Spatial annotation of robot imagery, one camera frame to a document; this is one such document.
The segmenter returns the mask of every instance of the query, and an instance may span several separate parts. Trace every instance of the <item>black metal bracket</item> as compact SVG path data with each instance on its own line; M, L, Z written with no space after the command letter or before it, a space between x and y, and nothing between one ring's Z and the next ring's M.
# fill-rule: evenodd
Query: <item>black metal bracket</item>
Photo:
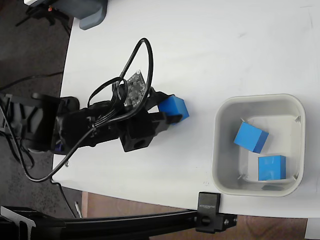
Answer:
M197 232L214 234L237 225L237 215L219 213L219 193L200 192L196 215Z
M220 194L200 192L198 211L138 216L58 219L27 207L2 206L0 231L10 240L137 240L195 228L214 234L237 224L237 216L219 213Z

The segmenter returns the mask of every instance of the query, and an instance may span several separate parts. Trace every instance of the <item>black cable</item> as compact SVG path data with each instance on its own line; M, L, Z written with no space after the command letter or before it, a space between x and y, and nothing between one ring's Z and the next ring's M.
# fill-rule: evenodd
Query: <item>black cable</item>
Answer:
M22 151L25 153L25 155L29 158L31 165L27 166L27 169L32 169L35 166L35 160L34 158L31 156L30 152L24 147L22 139L20 139L20 148L22 149Z
M35 182L35 183L42 183L42 182L45 182L45 181L51 179L52 176L53 176L54 174L56 174L56 173L64 166L64 164L71 158L71 156L72 156L72 155L75 153L75 151L78 149L78 147L79 147L79 145L81 144L81 142L82 142L88 135L90 135L90 134L94 131L94 128L90 128L90 129L88 130L88 132L87 132L86 134L84 134L83 137L74 145L74 147L73 147L73 148L70 150L70 152L64 157L64 159L63 159L47 176L42 177L42 178L33 178L33 177L29 174L29 172L28 172L28 170L27 170L26 163L25 163L24 158L23 158L23 156L22 156L21 149L20 149L20 147L19 147L17 138L16 138L16 136L15 136L15 134L14 134L14 131L13 131L11 125L9 124L9 121L8 121L7 116L6 116L5 110L4 110L4 108L2 107L1 104L0 104L0 111L1 111L1 113L2 113L2 115L3 115L5 124L7 125L8 130L9 130L9 132L10 132L10 134L11 134L11 137L12 137L13 143L14 143L14 146L15 146L17 152L18 152L20 164L21 164L21 166L22 166L22 168L23 168L24 174L26 175L26 177L27 177L30 181Z
M139 42L137 43L137 45L135 46L128 62L126 63L126 65L124 66L124 69L122 70L121 74L120 74L120 78L124 78L130 65L132 64L140 46L142 45L142 43L144 43L146 45L146 49L147 49L147 52L148 52L148 61L149 61L149 66L148 66L148 75L147 75L147 80L146 80L146 86L145 86L145 90L144 90L144 93L142 95L142 99L141 101L139 102L139 104L131 111L123 114L123 115L120 115L120 116L117 116L115 118L106 118L106 117L102 117L101 119L98 119L94 125L95 127L102 127L106 124L110 124L110 123L115 123L115 122L119 122L119 121L123 121L123 120L126 120L126 119L129 119L131 118L132 116L134 116L135 114L137 114L145 105L146 103L146 100L147 100L147 97L148 97L148 94L150 92L150 89L151 89L151 83L152 83L152 78L153 78L153 72L154 72L154 57L153 57L153 52L152 52L152 48L151 48L151 44L150 42L148 41L148 39L146 38L142 38L139 40Z
M65 30L66 34L68 34L68 37L70 38L71 32L68 30L68 28L62 24L63 29Z
M17 156L17 154L15 152L15 149L14 149L14 146L12 145L10 137L7 134L3 133L3 132L0 132L0 135L5 137L5 139L6 139L7 143L8 143L8 146L10 148L10 151L11 151L11 153L13 155L13 158L20 164L20 160L19 160L19 158L18 158L18 156ZM22 145L22 141L21 140L20 140L20 147L22 148L22 151L27 155L27 157L29 158L30 163L31 163L31 165L27 166L26 168L27 169L32 169L35 166L35 160L31 156L31 154L28 152L28 150L26 150L24 148L24 146Z
M67 198L66 198L65 192L64 192L61 184L60 184L59 182L54 182L54 181L52 180L52 178L50 179L50 183L51 183L52 185L56 185L56 186L59 187L59 190L60 190L60 192L61 192L62 198L63 198L63 200L64 200L67 208L69 209L69 211L70 211L70 213L72 214L72 216L73 216L74 218L77 218L76 215L75 215L75 213L74 213L74 211L72 210L72 208L71 208L71 206L70 206Z
M8 89L8 88L10 88L10 87L12 87L12 86L14 86L16 84L24 82L24 81L28 81L28 80L32 80L32 79L38 79L38 78L49 78L49 77L53 77L53 76L60 75L60 74L63 74L63 73L64 73L63 71L60 71L60 72L55 72L55 73L52 73L52 74L27 76L27 77L21 78L19 80L13 81L13 82L9 83L6 86L0 87L0 92L5 90L5 89Z

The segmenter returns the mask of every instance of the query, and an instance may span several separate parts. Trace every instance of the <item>white tabletop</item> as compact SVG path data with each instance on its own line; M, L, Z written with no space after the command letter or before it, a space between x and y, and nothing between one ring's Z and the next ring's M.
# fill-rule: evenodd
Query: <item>white tabletop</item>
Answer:
M190 117L148 148L119 139L79 149L54 180L92 193L196 209L198 193L218 192L211 161L214 117L233 96L288 93L306 112L303 180L285 197L221 196L220 212L320 218L320 2L316 0L110 0L105 20L83 31L75 20L61 96L85 107L120 74L142 37L154 53L153 87L183 98ZM127 74L147 75L143 50ZM109 99L106 90L94 101ZM63 156L54 156L54 166Z

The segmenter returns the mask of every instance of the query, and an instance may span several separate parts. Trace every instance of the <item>dark floor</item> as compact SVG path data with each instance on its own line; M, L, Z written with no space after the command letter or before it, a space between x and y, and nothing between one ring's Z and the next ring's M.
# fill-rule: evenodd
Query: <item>dark floor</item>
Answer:
M25 17L23 0L0 0L0 87L23 77L63 71L69 37L60 22L49 26L46 19L30 19L15 27ZM31 93L59 96L62 76L23 82L5 92L29 97ZM33 154L34 177L43 177L52 169L51 153ZM74 208L81 202L81 192L65 189ZM0 205L30 207L45 214L68 218L71 214L57 186L29 181L14 161L5 139L0 137Z

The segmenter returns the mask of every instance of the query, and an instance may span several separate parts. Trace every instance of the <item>blue block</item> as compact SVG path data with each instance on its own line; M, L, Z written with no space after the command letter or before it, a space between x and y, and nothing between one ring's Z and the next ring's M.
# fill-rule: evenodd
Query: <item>blue block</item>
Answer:
M234 143L254 153L261 153L269 133L243 122Z
M164 112L168 116L182 115L181 121L189 117L185 101L174 95L161 102L158 105L158 109L159 112Z
M258 158L258 180L286 179L285 156L261 156Z

